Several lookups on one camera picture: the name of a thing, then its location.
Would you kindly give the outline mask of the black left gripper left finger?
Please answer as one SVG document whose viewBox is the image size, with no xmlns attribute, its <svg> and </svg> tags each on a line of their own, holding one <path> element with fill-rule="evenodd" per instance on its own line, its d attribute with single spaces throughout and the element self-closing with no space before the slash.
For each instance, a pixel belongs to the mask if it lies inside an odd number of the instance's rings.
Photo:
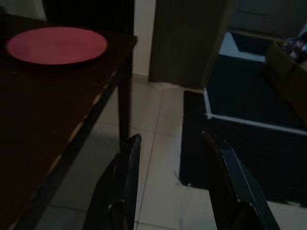
<svg viewBox="0 0 307 230">
<path fill-rule="evenodd" d="M 99 178 L 83 224 L 84 230 L 132 230 L 137 205 L 142 137 L 125 140 L 121 153 Z"/>
</svg>

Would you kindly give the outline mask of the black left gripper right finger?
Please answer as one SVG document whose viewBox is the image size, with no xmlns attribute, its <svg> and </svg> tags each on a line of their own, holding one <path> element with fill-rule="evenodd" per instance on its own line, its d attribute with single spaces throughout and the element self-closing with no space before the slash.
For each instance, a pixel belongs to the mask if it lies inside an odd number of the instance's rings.
<svg viewBox="0 0 307 230">
<path fill-rule="evenodd" d="M 278 230 L 257 180 L 233 148 L 216 135 L 203 133 L 209 168 L 209 194 L 219 230 Z"/>
</svg>

